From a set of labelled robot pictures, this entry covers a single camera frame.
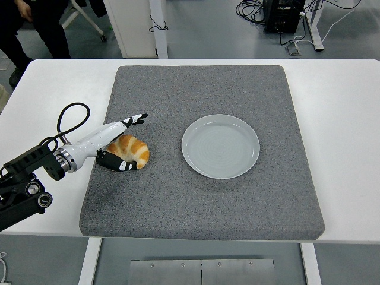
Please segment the person's hand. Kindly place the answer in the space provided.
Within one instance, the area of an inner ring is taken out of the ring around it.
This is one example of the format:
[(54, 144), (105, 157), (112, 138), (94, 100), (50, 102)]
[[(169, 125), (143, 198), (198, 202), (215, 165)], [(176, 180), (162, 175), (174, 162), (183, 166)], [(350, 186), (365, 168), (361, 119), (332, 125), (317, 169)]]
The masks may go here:
[(29, 23), (33, 22), (33, 16), (31, 13), (30, 5), (23, 0), (14, 1), (22, 18), (27, 20)]

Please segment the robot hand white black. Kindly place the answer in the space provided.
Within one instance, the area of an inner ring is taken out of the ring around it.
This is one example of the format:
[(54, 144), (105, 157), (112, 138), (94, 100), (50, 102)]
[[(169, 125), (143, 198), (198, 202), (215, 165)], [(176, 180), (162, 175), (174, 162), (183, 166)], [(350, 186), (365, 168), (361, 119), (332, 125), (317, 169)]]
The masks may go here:
[(62, 146), (61, 149), (69, 154), (70, 171), (75, 172), (80, 169), (87, 158), (95, 157), (99, 149), (110, 144), (131, 125), (143, 124), (147, 116), (146, 113), (137, 114), (122, 121), (104, 124), (73, 145)]

